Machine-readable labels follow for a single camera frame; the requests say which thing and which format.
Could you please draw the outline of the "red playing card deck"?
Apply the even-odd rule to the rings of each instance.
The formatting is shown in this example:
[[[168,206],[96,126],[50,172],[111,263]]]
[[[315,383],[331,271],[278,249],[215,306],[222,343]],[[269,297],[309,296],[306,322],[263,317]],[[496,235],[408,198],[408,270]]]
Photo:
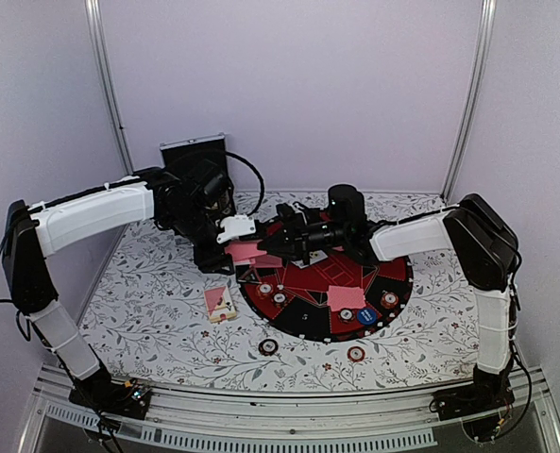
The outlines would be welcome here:
[[[232,262],[236,265],[248,264],[262,268],[279,268],[282,266],[282,259],[260,250],[257,241],[231,242],[225,247],[225,252],[231,256]]]

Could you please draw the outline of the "orange chips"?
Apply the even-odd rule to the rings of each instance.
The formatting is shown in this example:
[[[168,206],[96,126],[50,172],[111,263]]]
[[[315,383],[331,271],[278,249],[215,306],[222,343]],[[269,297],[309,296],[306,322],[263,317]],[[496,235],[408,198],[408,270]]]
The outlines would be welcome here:
[[[399,305],[399,297],[395,293],[386,292],[381,297],[381,306],[386,310],[392,310]]]
[[[274,286],[269,283],[261,283],[256,288],[256,295],[259,298],[267,298],[274,292]]]

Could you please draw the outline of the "dark chips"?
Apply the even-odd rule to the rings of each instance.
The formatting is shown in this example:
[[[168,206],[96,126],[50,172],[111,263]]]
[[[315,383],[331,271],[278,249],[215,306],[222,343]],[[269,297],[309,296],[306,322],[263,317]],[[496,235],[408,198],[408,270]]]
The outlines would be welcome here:
[[[272,302],[276,306],[282,306],[286,303],[287,296],[284,293],[275,293],[272,296]]]
[[[340,310],[338,315],[340,320],[344,323],[351,322],[354,319],[354,312],[349,309]]]

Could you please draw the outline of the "dark red chip stack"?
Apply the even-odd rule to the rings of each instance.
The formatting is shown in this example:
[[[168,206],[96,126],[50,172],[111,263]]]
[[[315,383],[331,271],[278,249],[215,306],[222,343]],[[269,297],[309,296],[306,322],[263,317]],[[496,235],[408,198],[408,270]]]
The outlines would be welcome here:
[[[258,345],[258,350],[263,356],[272,356],[279,349],[279,344],[273,339],[265,339]]]

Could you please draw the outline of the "blue small blind button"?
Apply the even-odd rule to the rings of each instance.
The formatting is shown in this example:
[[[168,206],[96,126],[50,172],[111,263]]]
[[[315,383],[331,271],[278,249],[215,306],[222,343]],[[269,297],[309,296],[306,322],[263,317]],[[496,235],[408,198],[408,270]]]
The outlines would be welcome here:
[[[363,308],[357,311],[357,320],[364,326],[374,325],[379,319],[378,313],[372,308]]]

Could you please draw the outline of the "orange chip stack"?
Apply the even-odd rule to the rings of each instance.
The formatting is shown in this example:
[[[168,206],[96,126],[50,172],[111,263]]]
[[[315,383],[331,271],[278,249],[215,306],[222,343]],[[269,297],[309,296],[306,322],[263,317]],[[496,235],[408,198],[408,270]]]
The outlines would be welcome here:
[[[352,346],[347,352],[348,359],[352,362],[360,362],[365,359],[365,351],[360,346]]]

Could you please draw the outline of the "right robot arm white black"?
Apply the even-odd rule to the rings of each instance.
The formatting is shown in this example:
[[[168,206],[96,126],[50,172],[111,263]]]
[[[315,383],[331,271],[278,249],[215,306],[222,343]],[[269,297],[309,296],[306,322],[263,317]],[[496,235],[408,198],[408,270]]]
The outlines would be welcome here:
[[[435,393],[431,407],[448,419],[513,403],[508,376],[516,360],[515,275],[522,258],[512,228],[476,193],[440,210],[379,222],[368,219],[365,198],[351,185],[330,187],[328,200],[322,210],[279,205],[280,229],[265,234],[259,249],[286,260],[307,260],[313,251],[340,247],[366,265],[452,250],[475,294],[480,346],[472,383]]]

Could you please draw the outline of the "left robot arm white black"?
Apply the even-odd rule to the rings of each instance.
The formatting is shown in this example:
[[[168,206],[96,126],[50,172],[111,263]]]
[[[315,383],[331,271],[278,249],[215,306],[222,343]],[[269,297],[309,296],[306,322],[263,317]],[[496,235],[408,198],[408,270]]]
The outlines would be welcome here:
[[[232,190],[222,166],[199,159],[185,174],[150,167],[53,201],[28,205],[17,200],[9,206],[0,243],[0,267],[9,290],[5,300],[97,409],[110,409],[129,392],[112,382],[80,334],[55,277],[68,278],[84,264],[78,280],[91,284],[113,231],[147,220],[188,240],[200,272],[229,274],[231,258],[217,241],[217,224],[231,207]]]

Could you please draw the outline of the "aluminium poker case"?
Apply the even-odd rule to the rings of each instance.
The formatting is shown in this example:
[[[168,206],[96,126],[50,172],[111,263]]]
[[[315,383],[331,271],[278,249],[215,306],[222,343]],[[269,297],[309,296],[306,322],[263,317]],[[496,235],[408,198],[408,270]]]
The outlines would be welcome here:
[[[159,149],[164,166],[170,173],[204,187],[203,192],[210,199],[212,212],[218,218],[236,213],[223,132],[161,143]]]

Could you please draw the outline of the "round red black poker mat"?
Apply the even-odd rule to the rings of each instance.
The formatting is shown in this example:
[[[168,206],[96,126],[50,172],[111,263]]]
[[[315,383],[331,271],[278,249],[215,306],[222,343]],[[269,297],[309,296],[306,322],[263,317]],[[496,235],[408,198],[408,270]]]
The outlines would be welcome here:
[[[327,343],[362,338],[386,328],[406,308],[414,284],[412,264],[407,257],[369,266],[357,263],[342,250],[325,253],[328,255],[325,260],[305,269],[287,260],[279,268],[237,265],[236,281],[243,298],[271,327],[288,335]],[[274,305],[273,294],[259,298],[256,288],[261,283],[272,284],[273,294],[286,294],[286,303]],[[339,311],[331,311],[327,305],[330,286],[363,288],[365,307],[378,313],[377,322],[371,326],[362,325],[356,317],[358,310],[352,310],[354,319],[351,322],[342,322]],[[381,306],[381,297],[386,292],[399,297],[399,305],[392,310]]]

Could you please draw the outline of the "playing card box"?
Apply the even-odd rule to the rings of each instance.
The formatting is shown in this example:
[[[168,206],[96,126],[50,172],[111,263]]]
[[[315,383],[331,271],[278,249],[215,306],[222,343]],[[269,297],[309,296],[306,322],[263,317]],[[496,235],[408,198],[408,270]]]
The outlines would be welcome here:
[[[204,300],[209,320],[213,324],[234,319],[237,315],[235,304],[227,286],[205,290]]]

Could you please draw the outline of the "floral white table cloth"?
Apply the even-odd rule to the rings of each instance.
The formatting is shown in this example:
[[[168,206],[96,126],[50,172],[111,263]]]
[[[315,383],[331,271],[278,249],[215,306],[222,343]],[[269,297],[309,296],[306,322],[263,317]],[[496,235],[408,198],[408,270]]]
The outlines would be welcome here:
[[[407,257],[410,300],[386,328],[345,342],[288,335],[264,321],[233,275],[205,275],[190,243],[152,222],[135,223],[93,294],[80,328],[117,376],[257,392],[344,392],[467,379],[479,351],[478,306],[453,251]],[[234,319],[210,322],[204,291],[227,286]],[[279,344],[272,356],[258,345]],[[360,346],[365,359],[352,362]]]

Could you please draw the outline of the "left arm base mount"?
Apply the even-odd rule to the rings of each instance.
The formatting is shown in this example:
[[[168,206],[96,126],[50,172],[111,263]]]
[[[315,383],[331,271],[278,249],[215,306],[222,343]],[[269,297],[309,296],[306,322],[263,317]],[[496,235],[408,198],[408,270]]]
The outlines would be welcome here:
[[[142,384],[127,387],[109,378],[89,377],[76,382],[69,401],[93,411],[144,420],[151,396],[151,389]]]

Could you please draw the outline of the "front aluminium rail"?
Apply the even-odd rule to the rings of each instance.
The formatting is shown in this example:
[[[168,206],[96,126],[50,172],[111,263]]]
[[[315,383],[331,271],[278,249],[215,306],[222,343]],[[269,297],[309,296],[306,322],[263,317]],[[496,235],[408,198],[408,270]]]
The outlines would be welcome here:
[[[504,436],[471,436],[494,412],[443,420],[435,387],[262,393],[159,384],[142,420],[112,416],[114,434],[69,400],[70,382],[44,366],[29,399],[22,452],[560,452],[560,420],[540,368],[510,376]]]

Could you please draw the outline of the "left aluminium frame post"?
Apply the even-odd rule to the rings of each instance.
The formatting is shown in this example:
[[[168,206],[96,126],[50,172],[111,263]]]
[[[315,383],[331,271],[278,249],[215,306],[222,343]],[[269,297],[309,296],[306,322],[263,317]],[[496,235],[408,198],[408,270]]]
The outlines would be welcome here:
[[[128,176],[135,171],[135,168],[129,152],[125,126],[121,117],[121,112],[113,85],[100,2],[97,0],[85,0],[84,5],[86,9],[87,25],[89,28],[90,39],[93,47],[95,66],[103,91],[106,109],[110,118],[112,135],[115,141],[123,172],[126,176]]]

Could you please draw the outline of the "aluminium frame post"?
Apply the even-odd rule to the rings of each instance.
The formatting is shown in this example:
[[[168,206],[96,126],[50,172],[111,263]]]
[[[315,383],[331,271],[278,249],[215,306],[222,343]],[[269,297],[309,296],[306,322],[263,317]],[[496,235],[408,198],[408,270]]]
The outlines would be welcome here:
[[[95,66],[103,91],[106,109],[110,118],[112,135],[115,141],[123,172],[126,176],[128,176],[135,171],[135,168],[129,152],[125,126],[121,117],[121,112],[113,85],[100,2],[97,0],[85,0],[84,5],[86,9],[87,25],[89,28],[90,39],[93,47]]]
[[[496,9],[496,0],[482,1],[477,41],[472,61],[471,76],[465,98],[464,110],[456,134],[448,172],[441,191],[441,196],[445,201],[449,201],[453,195],[467,150],[467,143],[472,130],[479,95],[483,85],[486,61],[490,51]]]

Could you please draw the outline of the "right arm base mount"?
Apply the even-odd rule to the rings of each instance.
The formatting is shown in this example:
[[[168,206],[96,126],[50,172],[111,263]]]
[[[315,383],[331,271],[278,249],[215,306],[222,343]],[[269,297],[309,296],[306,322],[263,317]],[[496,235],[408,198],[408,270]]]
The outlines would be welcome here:
[[[472,383],[433,393],[429,411],[436,413],[441,421],[445,421],[495,410],[492,415],[463,424],[469,439],[487,443],[496,440],[501,434],[514,402],[515,396],[509,385],[506,385],[503,391],[494,393],[490,385]],[[505,415],[496,412],[500,408],[506,408]]]

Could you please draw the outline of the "right aluminium frame post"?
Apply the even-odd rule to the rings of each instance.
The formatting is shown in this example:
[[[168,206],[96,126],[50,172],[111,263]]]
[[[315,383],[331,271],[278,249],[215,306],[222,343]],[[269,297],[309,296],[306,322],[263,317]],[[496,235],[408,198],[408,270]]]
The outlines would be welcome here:
[[[486,61],[490,51],[496,9],[496,0],[482,1],[477,41],[472,61],[471,76],[465,98],[464,110],[456,134],[448,172],[441,191],[441,196],[445,201],[449,201],[453,195],[467,150],[467,143],[472,130],[479,95],[483,85]]]

